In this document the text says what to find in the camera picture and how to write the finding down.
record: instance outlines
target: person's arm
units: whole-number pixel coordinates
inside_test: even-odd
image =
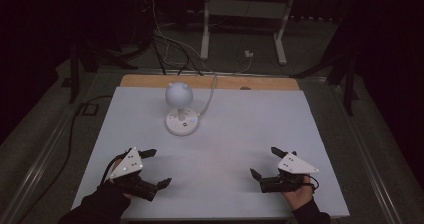
[[[121,162],[115,162],[113,169]],[[119,224],[122,213],[131,203],[131,195],[107,180],[97,190],[82,199],[81,205],[65,214],[58,224],[105,223]]]
[[[309,183],[310,177],[304,177],[304,182]],[[320,212],[312,196],[311,186],[302,186],[294,192],[283,192],[290,205],[292,213],[299,224],[328,224],[331,219],[325,212]]]

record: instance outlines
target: white lamp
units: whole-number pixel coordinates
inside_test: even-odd
[[[193,133],[199,126],[199,115],[188,108],[193,101],[193,91],[184,82],[174,82],[168,85],[165,92],[168,105],[175,107],[166,116],[166,127],[177,136]]]

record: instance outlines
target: wooden edge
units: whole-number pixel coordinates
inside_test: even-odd
[[[213,76],[136,75],[128,74],[121,80],[121,87],[163,87],[170,82],[186,82],[192,88],[211,88]],[[295,79],[273,77],[218,76],[216,89],[252,90],[300,90]]]

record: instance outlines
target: metal frame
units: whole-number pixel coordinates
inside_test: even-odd
[[[368,176],[368,179],[371,183],[371,186],[374,190],[375,196],[377,197],[378,202],[380,203],[381,210],[386,217],[387,223],[397,223],[402,224],[403,221],[398,213],[392,198],[387,190],[386,184],[383,181],[383,178],[380,176],[377,167],[374,164],[372,156],[368,150],[368,147],[362,138],[358,127],[353,123],[350,116],[344,111],[344,106],[341,101],[340,96],[342,96],[342,91],[340,90],[340,86],[330,86],[331,91],[333,93],[334,99],[337,101],[339,105],[339,109],[341,110],[341,115],[345,119],[346,124],[348,125],[350,132],[352,134],[352,138],[355,142],[355,148],[358,151],[358,156],[361,159],[362,166]]]
[[[269,2],[248,2],[235,0],[205,0],[204,23],[202,47],[200,50],[200,59],[207,60],[209,56],[209,16],[210,15],[226,15],[226,16],[248,16],[281,19],[281,26],[278,32],[274,33],[275,49],[277,51],[278,63],[287,65],[286,55],[281,39],[284,34],[290,11],[294,0],[287,0],[286,3],[269,3]]]

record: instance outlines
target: white cable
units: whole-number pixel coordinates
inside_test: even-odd
[[[203,114],[205,114],[205,112],[208,110],[208,108],[209,108],[209,104],[211,103],[211,101],[212,101],[212,97],[213,97],[213,92],[215,91],[215,86],[216,86],[216,81],[218,80],[218,76],[214,76],[213,77],[213,81],[212,81],[212,87],[211,87],[211,94],[209,95],[209,100],[208,100],[208,103],[206,103],[206,106],[205,106],[205,108],[203,108],[203,110],[199,113],[199,117],[200,116],[203,116]]]
[[[190,48],[194,53],[196,53],[196,55],[199,57],[199,60],[200,60],[200,53],[199,52],[197,52],[196,51],[196,49],[194,49],[193,47],[191,47],[190,45],[188,45],[188,44],[186,44],[186,43],[184,43],[184,42],[180,42],[180,41],[177,41],[177,40],[174,40],[174,39],[171,39],[171,38],[169,38],[169,37],[165,37],[165,36],[162,36],[163,38],[165,38],[165,39],[167,39],[167,40],[170,40],[170,41],[173,41],[173,42],[176,42],[176,43],[178,43],[178,44],[181,44],[181,45],[184,45],[184,46],[186,46],[186,47],[188,47],[188,48]],[[210,71],[210,72],[212,72],[212,73],[214,73],[215,74],[215,72],[214,71],[212,71],[212,70],[210,70],[209,68],[207,68],[206,66],[205,66],[205,63],[202,61],[202,60],[200,60],[200,63],[202,63],[202,66],[207,70],[207,71]]]
[[[156,13],[155,13],[155,7],[156,7],[156,3],[155,3],[155,1],[154,0],[151,0],[152,1],[152,12],[153,12],[153,18],[155,19],[155,24],[156,24],[156,27],[157,27],[157,31],[155,31],[155,30],[153,30],[154,32],[156,32],[156,33],[158,33],[163,39],[164,39],[164,42],[165,42],[165,44],[166,44],[166,50],[165,50],[165,58],[164,58],[164,61],[166,61],[166,59],[168,58],[168,50],[169,50],[169,43],[167,43],[166,42],[166,38],[165,38],[165,36],[162,34],[162,32],[160,31],[160,28],[159,28],[159,24],[158,24],[158,20],[156,19]]]
[[[246,69],[244,69],[243,71],[235,72],[232,75],[240,74],[240,73],[243,73],[243,72],[249,70],[250,66],[252,65],[252,58],[253,58],[252,56],[249,57],[249,65],[246,67]]]
[[[160,44],[164,44],[164,45],[167,45],[167,46],[169,46],[169,44],[168,43],[166,43],[166,42],[159,42]],[[167,61],[167,60],[165,60],[165,59],[163,59],[162,60],[165,64],[168,64],[168,65],[179,65],[179,66],[181,66],[181,65],[186,65],[186,62],[170,62],[170,61]]]

